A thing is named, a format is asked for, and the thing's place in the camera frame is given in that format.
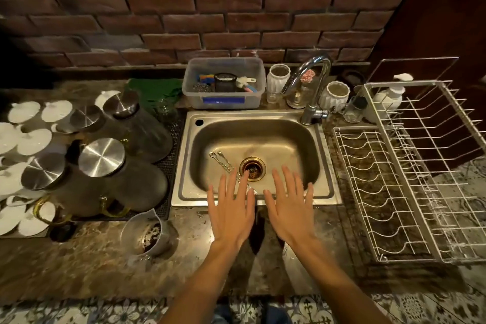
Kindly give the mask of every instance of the left hand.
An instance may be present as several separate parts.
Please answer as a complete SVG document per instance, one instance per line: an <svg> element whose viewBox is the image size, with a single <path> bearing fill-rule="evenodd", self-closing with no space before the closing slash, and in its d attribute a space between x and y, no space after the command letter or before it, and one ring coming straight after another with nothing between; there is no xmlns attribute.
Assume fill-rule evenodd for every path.
<svg viewBox="0 0 486 324"><path fill-rule="evenodd" d="M255 194L250 188L246 196L247 183L248 171L240 181L235 198L236 170L230 174L227 186L226 175L223 174L219 180L218 205L214 204L213 186L210 185L208 189L208 211L214 241L221 241L238 250L248 239L255 221Z"/></svg>

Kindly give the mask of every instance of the clear plastic box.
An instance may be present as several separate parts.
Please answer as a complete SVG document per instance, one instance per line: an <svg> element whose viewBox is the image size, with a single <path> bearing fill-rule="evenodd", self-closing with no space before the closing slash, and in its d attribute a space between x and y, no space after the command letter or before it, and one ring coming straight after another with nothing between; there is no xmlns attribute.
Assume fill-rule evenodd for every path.
<svg viewBox="0 0 486 324"><path fill-rule="evenodd" d="M199 75L232 73L237 77L256 78L252 86L256 92L248 93L199 93L193 85ZM260 58L194 58L187 65L182 82L182 93L195 109L256 109L265 91L265 68Z"/></svg>

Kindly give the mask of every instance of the stainless steel sink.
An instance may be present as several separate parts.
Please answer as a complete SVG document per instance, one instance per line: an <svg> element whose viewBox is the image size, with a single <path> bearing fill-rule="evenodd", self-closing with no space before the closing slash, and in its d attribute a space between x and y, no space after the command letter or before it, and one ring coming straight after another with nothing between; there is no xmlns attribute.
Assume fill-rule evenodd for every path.
<svg viewBox="0 0 486 324"><path fill-rule="evenodd" d="M249 110L189 112L177 163L172 205L207 205L210 184L217 191L223 167L209 154L221 151L237 169L250 169L250 186L263 205L263 190L275 193L272 168L287 165L314 184L314 204L340 204L341 196L322 126L299 123L303 111Z"/></svg>

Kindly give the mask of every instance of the hand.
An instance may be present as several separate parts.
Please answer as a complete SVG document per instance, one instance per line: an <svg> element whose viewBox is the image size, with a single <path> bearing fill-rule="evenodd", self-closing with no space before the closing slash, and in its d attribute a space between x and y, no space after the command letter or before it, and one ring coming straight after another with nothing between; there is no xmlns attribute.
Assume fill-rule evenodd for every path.
<svg viewBox="0 0 486 324"><path fill-rule="evenodd" d="M304 199L304 185L299 174L293 174L286 167L282 167L287 193L282 179L274 168L272 175L275 182L276 201L269 190L264 190L265 204L268 209L270 222L276 234L293 249L296 244L315 238L314 210L312 206L313 185L307 185Z"/></svg>
<svg viewBox="0 0 486 324"><path fill-rule="evenodd" d="M226 175L222 175L219 180L218 205L214 204L213 186L210 185L208 189L208 211L214 241L221 241L231 247L235 246L238 250L248 239L255 221L255 194L250 188L246 197L247 183L248 171L245 171L234 198L236 170L230 174L228 186L226 186Z"/></svg>

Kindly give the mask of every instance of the forearm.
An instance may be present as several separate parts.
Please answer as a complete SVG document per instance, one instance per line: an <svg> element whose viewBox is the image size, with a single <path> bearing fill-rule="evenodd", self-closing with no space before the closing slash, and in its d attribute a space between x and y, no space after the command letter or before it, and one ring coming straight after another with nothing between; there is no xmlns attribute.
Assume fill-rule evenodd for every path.
<svg viewBox="0 0 486 324"><path fill-rule="evenodd" d="M359 287L342 271L335 260L313 239L292 247L307 272L318 283L325 301L338 322L347 324L390 324Z"/></svg>
<svg viewBox="0 0 486 324"><path fill-rule="evenodd" d="M237 254L236 246L213 242L203 264L185 283L160 324L209 323Z"/></svg>

